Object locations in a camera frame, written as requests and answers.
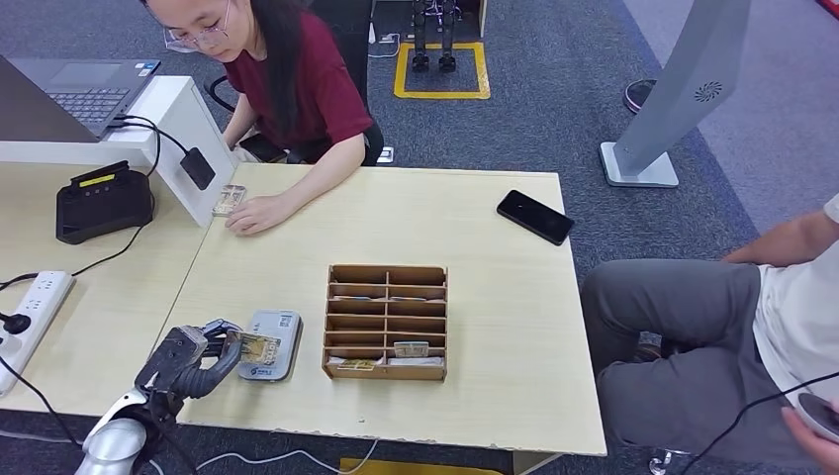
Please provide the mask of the person's left hand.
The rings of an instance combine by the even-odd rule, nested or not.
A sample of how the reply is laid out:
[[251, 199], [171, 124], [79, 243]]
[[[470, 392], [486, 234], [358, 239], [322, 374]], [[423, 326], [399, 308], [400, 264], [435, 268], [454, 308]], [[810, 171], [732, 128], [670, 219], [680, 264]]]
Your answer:
[[235, 207], [227, 217], [225, 227], [239, 236], [251, 236], [283, 223], [297, 210], [297, 206], [282, 195], [257, 196]]
[[809, 418], [798, 409], [782, 408], [784, 423], [801, 448], [810, 455], [823, 474], [838, 475], [838, 444], [824, 438], [807, 423]]

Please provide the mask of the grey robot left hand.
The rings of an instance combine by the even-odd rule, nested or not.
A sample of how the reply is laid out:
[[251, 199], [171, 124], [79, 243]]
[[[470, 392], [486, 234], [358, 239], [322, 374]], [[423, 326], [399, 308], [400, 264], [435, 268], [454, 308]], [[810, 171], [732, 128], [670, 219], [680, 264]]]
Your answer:
[[205, 324], [202, 335], [207, 341], [197, 360], [175, 377], [170, 392], [179, 398], [200, 399], [209, 395], [247, 354], [242, 328], [223, 319]]

